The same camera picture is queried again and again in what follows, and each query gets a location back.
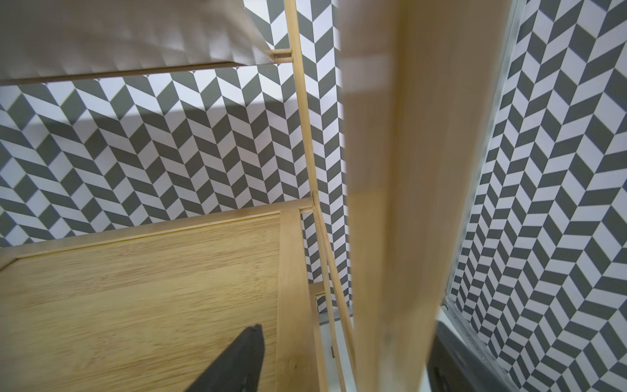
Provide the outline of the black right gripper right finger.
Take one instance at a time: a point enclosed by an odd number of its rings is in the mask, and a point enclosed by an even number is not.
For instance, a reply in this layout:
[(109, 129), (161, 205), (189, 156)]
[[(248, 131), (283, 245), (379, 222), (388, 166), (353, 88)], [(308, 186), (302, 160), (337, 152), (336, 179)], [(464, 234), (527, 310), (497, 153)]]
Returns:
[(432, 391), (510, 391), (506, 383), (441, 321), (437, 322), (427, 375)]

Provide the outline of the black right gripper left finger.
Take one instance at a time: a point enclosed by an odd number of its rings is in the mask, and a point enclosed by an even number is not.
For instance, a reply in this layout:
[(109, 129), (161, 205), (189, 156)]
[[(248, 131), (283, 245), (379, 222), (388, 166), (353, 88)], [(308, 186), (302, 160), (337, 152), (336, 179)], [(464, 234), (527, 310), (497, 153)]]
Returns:
[(257, 391), (264, 357), (262, 326), (247, 327), (185, 392)]

